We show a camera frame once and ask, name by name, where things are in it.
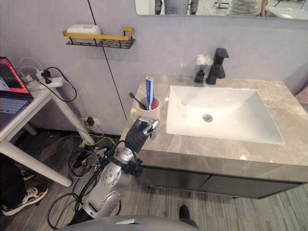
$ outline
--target laptop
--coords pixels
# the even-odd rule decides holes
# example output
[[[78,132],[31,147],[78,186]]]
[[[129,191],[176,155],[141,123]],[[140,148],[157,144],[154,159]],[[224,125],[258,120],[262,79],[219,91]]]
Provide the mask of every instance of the laptop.
[[[32,95],[10,61],[0,57],[0,130],[32,101]]]

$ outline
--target sink drain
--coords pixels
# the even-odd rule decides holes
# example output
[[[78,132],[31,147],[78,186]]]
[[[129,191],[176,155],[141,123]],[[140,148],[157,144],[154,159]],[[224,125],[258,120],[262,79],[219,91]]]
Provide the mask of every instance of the sink drain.
[[[213,121],[213,117],[211,116],[211,115],[209,115],[209,114],[204,114],[203,116],[202,116],[202,119],[205,121],[205,122],[212,122]]]

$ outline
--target black shoe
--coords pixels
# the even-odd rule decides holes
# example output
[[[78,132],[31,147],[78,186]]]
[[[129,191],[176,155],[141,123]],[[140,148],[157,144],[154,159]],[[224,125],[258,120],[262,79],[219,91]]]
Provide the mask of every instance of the black shoe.
[[[7,207],[2,205],[2,213],[6,216],[14,215],[28,205],[35,204],[46,196],[48,188],[45,184],[40,184],[37,187],[28,188],[26,195],[21,204],[15,207]]]
[[[31,179],[32,177],[34,177],[34,171],[28,169],[27,167],[19,164],[19,163],[15,163],[15,165],[19,168],[21,175],[24,178],[24,181]]]
[[[189,210],[186,205],[180,207],[180,219],[190,219]]]

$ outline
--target white soap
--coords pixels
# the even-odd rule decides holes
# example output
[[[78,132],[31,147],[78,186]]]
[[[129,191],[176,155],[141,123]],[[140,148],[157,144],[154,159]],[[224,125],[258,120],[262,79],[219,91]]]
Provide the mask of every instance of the white soap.
[[[72,25],[67,30],[67,33],[76,33],[76,34],[88,34],[88,35],[100,35],[101,30],[97,25]],[[82,42],[82,43],[94,43],[94,40],[91,38],[76,38],[71,37],[73,42]]]

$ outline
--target desk leg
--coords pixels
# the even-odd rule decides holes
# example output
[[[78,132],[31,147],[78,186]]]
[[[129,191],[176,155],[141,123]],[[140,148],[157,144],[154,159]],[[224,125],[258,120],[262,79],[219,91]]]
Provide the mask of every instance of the desk leg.
[[[56,90],[53,89],[53,91],[57,94],[60,95],[60,93]],[[69,106],[59,100],[56,96],[54,96],[53,94],[51,95],[53,101],[58,105],[58,107],[60,108],[60,110],[63,112],[63,114],[69,119],[69,121],[77,128],[77,130],[79,131],[79,133],[81,133],[81,135],[84,137],[84,139],[89,143],[89,144],[95,144],[95,141],[92,139],[92,137],[90,136],[90,134],[87,132],[87,129],[82,125],[82,123],[80,122],[80,120],[76,117],[76,115],[74,114],[74,112],[69,108]]]
[[[32,136],[35,136],[38,132],[29,124],[24,125],[24,129],[29,132]]]
[[[0,152],[65,187],[69,187],[72,184],[70,179],[44,165],[42,162],[28,155],[8,141],[0,142]]]

